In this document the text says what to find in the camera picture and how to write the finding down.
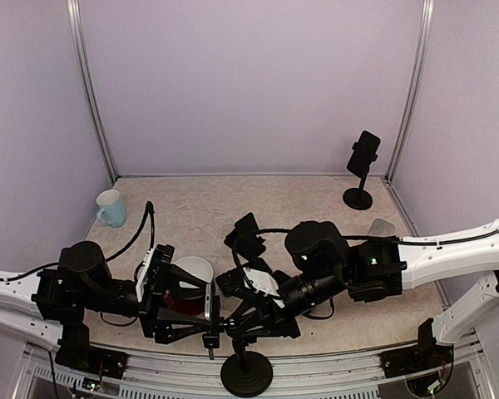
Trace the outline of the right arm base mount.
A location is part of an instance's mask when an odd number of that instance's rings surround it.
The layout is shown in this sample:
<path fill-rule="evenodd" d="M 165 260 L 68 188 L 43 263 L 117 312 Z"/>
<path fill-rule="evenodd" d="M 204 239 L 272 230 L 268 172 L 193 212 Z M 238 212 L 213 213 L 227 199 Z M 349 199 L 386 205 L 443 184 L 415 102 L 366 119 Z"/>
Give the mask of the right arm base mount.
<path fill-rule="evenodd" d="M 433 318 L 429 318 L 419 326 L 415 345 L 384 351 L 380 354 L 386 378 L 423 372 L 454 361 L 454 346 L 442 346 L 437 343 L 432 331 L 433 321 Z"/>

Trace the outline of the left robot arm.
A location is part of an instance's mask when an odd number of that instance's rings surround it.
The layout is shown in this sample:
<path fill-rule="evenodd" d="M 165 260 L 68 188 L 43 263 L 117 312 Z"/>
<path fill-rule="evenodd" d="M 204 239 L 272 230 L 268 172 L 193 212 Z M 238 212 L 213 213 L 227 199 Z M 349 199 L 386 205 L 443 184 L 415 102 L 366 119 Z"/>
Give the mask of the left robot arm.
<path fill-rule="evenodd" d="M 101 247 L 81 241 L 61 251 L 55 264 L 0 275 L 0 294 L 17 307 L 65 328 L 83 328 L 87 310 L 139 320 L 145 337 L 171 344 L 200 334 L 205 348 L 220 345 L 218 298 L 210 280 L 173 264 L 174 247 L 147 251 L 135 280 L 111 276 Z"/>

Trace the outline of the black pole phone stand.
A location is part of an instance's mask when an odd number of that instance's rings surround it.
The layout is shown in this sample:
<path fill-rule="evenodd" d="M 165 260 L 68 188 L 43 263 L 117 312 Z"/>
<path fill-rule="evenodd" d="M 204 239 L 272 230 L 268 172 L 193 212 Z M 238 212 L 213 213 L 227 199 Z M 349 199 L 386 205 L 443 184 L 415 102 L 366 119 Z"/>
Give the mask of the black pole phone stand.
<path fill-rule="evenodd" d="M 360 182 L 358 187 L 349 188 L 343 193 L 343 202 L 352 209 L 367 210 L 373 205 L 373 197 L 365 190 L 365 184 L 368 178 L 368 173 L 359 178 Z"/>
<path fill-rule="evenodd" d="M 274 370 L 269 359 L 259 352 L 246 350 L 257 339 L 249 342 L 231 340 L 234 353 L 221 366 L 221 383 L 236 397 L 256 397 L 264 393 L 273 381 Z"/>

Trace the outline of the blue-edged black smartphone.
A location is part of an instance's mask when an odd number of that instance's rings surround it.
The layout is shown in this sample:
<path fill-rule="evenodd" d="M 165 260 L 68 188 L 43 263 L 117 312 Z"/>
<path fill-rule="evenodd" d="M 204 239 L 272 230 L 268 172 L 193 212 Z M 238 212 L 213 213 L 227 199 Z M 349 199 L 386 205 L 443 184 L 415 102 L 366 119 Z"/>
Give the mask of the blue-edged black smartphone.
<path fill-rule="evenodd" d="M 291 277 L 282 270 L 275 270 L 272 273 L 272 277 L 278 283 L 279 286 L 288 282 L 291 279 Z"/>

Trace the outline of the silver-edged black smartphone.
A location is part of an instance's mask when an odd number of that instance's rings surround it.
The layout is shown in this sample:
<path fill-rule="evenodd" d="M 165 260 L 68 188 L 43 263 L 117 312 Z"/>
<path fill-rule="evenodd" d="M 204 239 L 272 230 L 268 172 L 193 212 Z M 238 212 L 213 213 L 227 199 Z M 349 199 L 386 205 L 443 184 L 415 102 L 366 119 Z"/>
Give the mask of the silver-edged black smartphone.
<path fill-rule="evenodd" d="M 205 286 L 204 317 L 208 322 L 213 318 L 214 285 L 208 283 Z"/>

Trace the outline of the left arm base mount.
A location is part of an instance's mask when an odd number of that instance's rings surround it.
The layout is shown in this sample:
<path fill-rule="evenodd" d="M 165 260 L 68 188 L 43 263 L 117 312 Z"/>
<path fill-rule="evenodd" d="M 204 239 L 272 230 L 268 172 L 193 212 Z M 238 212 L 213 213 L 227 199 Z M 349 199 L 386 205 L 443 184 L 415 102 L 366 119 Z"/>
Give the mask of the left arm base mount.
<path fill-rule="evenodd" d="M 128 362 L 128 355 L 90 344 L 88 326 L 83 323 L 62 325 L 62 337 L 55 361 L 58 365 L 80 372 L 96 374 L 99 377 L 122 379 Z"/>

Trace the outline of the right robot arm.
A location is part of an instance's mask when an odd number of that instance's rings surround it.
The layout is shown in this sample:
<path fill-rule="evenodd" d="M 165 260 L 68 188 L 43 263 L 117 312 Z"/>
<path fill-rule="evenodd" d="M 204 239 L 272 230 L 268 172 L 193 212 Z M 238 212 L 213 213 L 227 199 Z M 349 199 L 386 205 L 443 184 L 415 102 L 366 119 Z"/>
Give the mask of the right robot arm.
<path fill-rule="evenodd" d="M 499 219 L 438 237 L 344 236 L 332 222 L 304 221 L 284 231 L 284 246 L 299 274 L 290 277 L 264 264 L 264 230 L 252 214 L 226 237 L 235 279 L 224 295 L 240 299 L 226 332 L 234 340 L 299 335 L 296 319 L 339 293 L 377 302 L 436 280 L 479 273 L 480 279 L 448 310 L 418 330 L 421 341 L 409 362 L 425 369 L 442 347 L 499 307 Z"/>

